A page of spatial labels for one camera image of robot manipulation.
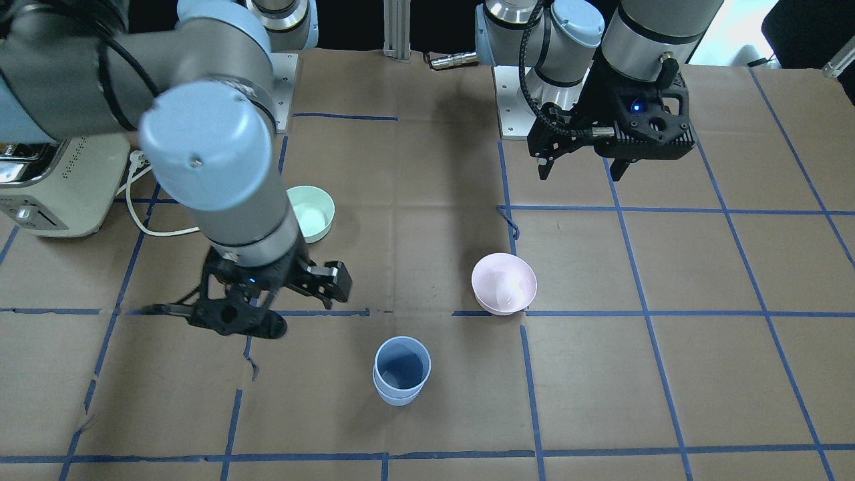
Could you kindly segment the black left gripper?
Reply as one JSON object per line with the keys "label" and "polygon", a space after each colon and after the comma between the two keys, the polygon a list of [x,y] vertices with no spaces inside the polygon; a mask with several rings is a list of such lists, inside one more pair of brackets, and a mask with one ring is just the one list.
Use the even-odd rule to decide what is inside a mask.
{"label": "black left gripper", "polygon": [[[528,134],[528,153],[538,161],[538,179],[547,180],[557,158],[583,146],[599,146],[593,139],[595,125],[614,127],[614,108],[607,100],[609,80],[614,78],[610,65],[601,53],[596,53],[575,105],[562,109],[554,102],[542,100],[536,110],[536,120]],[[620,182],[632,165],[631,158],[615,158],[609,167],[612,182]]]}

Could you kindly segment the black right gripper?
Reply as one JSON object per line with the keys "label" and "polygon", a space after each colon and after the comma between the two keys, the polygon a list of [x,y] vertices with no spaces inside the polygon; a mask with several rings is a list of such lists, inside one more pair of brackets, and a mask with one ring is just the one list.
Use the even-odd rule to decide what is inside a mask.
{"label": "black right gripper", "polygon": [[[200,281],[202,315],[272,315],[270,305],[282,287],[305,297],[318,299],[324,308],[350,299],[352,277],[339,260],[315,265],[307,243],[297,234],[291,248],[265,265],[244,266],[214,247],[208,251]],[[156,303],[142,307],[143,315],[163,315],[191,319],[195,305]]]}

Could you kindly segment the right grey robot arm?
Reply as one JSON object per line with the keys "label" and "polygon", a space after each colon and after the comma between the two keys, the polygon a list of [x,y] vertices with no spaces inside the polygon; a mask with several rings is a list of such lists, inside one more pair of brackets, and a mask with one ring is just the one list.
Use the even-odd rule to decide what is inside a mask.
{"label": "right grey robot arm", "polygon": [[161,187],[210,241],[227,286],[201,315],[250,314],[288,287],[330,309],[352,280],[315,264],[272,152],[273,53],[250,10],[180,1],[170,31],[128,33],[126,1],[15,1],[2,39],[2,141],[137,133]]}

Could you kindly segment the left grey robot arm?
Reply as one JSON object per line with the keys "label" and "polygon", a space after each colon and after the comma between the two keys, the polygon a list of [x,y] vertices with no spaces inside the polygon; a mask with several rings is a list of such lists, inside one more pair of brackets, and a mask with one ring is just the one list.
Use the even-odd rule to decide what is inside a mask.
{"label": "left grey robot arm", "polygon": [[720,8],[620,1],[605,19],[587,1],[482,1],[476,55],[515,69],[541,180],[556,159],[592,147],[618,182],[635,162],[675,161],[696,146],[681,68]]}

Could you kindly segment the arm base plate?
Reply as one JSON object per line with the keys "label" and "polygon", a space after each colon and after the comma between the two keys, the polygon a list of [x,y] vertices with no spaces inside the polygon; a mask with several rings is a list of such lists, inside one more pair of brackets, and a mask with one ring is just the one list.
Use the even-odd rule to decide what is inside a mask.
{"label": "arm base plate", "polygon": [[276,133],[286,134],[289,128],[300,59],[297,53],[272,53],[274,84],[272,90]]}
{"label": "arm base plate", "polygon": [[517,67],[494,66],[492,74],[500,137],[502,140],[525,140],[536,116],[521,91]]}

